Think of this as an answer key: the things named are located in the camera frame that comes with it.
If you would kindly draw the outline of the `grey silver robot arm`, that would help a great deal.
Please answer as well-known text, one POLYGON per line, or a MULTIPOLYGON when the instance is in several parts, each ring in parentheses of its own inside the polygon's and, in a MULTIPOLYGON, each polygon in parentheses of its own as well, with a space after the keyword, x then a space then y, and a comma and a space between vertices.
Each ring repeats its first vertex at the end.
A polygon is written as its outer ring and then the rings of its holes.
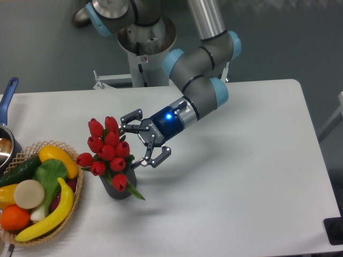
POLYGON ((116 35, 134 87, 173 82, 182 93, 149 118, 141 110, 121 118, 123 130, 137 134, 146 146, 132 168, 157 167, 171 153, 166 141, 228 100, 224 80, 208 75, 240 54, 241 41, 226 29, 216 1, 188 1, 188 6, 202 42, 190 53, 173 48, 175 25, 162 14, 160 1, 90 1, 83 8, 99 34, 116 35))

